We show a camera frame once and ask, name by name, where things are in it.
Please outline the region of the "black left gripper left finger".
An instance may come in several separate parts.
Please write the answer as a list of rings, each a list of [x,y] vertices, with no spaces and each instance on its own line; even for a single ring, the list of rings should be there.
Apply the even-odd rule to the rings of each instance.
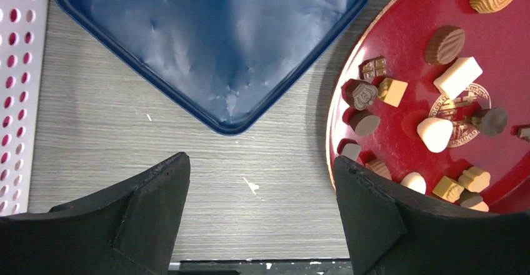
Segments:
[[[190,184],[189,156],[46,213],[1,218],[2,274],[166,274]]]

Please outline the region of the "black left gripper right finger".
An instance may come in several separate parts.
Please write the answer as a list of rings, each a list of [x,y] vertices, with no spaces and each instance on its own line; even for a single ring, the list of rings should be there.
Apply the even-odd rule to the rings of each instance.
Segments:
[[[344,157],[332,173],[354,274],[528,274],[529,212],[460,207]]]

